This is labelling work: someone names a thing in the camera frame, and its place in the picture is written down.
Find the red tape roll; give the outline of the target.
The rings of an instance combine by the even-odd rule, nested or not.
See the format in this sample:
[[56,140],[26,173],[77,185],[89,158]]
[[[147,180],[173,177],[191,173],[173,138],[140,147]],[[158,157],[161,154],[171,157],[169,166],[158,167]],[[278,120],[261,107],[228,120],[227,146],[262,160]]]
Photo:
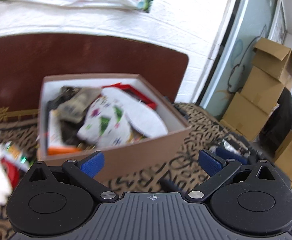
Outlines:
[[19,169],[5,159],[1,159],[1,164],[8,176],[12,188],[15,189],[19,183]]

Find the orange white small box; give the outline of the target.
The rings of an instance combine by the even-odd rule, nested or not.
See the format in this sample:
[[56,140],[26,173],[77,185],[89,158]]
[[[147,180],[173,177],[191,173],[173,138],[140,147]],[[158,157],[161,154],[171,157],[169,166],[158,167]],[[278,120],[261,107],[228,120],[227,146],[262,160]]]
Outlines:
[[58,155],[66,153],[80,152],[80,149],[67,145],[62,140],[61,124],[56,110],[49,112],[48,130],[47,130],[47,154]]

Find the leopard letter pattern cloth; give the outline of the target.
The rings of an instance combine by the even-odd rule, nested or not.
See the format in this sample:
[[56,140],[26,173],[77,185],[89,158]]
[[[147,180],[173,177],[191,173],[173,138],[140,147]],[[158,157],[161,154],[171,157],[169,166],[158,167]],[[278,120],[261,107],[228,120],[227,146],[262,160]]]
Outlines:
[[[164,178],[187,191],[208,179],[198,164],[199,151],[209,148],[222,138],[232,139],[234,136],[202,108],[192,103],[178,103],[176,106],[188,115],[191,130],[173,158],[126,176],[105,180],[105,186],[118,194],[126,191],[160,192],[159,180]],[[0,142],[8,141],[34,155],[38,148],[37,120],[0,123]]]

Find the white patterned sock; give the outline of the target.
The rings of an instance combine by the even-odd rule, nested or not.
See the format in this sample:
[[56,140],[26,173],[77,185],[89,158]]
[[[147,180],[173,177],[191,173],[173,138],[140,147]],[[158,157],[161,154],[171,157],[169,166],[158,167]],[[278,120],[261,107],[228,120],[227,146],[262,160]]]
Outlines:
[[107,96],[97,98],[90,105],[77,137],[98,148],[129,143],[132,130],[122,104]]

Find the dark patterned pouch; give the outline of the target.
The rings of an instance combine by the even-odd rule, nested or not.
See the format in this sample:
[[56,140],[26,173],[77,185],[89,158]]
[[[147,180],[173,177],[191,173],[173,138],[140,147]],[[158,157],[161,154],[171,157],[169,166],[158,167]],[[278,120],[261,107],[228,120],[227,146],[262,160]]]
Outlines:
[[60,94],[47,103],[47,110],[56,110],[60,120],[78,124],[101,92],[101,88],[62,86]]

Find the brown cardboard storage box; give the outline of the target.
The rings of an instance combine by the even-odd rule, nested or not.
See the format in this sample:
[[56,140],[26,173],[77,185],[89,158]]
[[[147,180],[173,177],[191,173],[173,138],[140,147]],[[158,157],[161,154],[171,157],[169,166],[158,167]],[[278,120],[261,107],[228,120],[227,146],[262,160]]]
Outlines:
[[132,144],[103,148],[105,157],[104,168],[96,175],[97,181],[103,182],[121,176],[126,176],[156,164],[162,164],[174,157],[189,135],[190,124],[145,78],[138,74],[67,74],[46,76],[43,79],[39,101],[38,135],[39,150],[37,158],[49,166],[61,165],[68,159],[81,160],[91,154],[91,151],[47,154],[45,136],[45,118],[47,102],[57,97],[62,86],[107,86],[115,83],[129,84],[157,103],[157,113],[168,128],[168,134],[155,139],[144,139]]

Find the white shoe insole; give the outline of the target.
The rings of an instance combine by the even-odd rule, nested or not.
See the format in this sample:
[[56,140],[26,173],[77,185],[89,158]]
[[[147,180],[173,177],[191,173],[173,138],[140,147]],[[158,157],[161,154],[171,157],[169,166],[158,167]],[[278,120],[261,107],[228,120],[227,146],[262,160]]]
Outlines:
[[118,100],[124,109],[129,124],[147,138],[162,137],[168,134],[166,124],[149,106],[116,87],[102,89],[103,96]]

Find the stacked cardboard boxes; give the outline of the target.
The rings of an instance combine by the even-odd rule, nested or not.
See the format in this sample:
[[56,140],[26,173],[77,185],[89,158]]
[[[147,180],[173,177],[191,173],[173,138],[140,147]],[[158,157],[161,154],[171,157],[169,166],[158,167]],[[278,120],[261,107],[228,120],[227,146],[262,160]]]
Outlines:
[[266,38],[254,45],[253,68],[221,123],[258,139],[292,184],[292,49]]

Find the dark red headboard panel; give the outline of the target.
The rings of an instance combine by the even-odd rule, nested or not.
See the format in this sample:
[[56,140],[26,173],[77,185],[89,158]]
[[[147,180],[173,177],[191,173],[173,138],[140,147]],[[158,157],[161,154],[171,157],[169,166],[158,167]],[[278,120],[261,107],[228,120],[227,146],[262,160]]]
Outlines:
[[188,56],[176,49],[114,36],[0,37],[0,109],[38,109],[44,77],[64,74],[139,74],[174,100],[188,62]]

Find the red frame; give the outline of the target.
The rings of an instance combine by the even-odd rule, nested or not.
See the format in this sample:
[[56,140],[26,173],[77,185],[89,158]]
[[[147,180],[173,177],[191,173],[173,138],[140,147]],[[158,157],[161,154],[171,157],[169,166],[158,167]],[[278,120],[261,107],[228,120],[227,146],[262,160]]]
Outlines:
[[115,83],[113,85],[103,86],[102,88],[107,88],[107,87],[118,88],[118,89],[126,92],[127,94],[129,94],[133,98],[137,99],[138,101],[144,103],[145,105],[147,105],[151,109],[153,109],[153,110],[157,109],[157,104],[153,100],[149,99],[147,96],[145,96],[143,93],[141,93],[139,90],[137,90],[132,85],[122,84],[120,82],[120,83]]

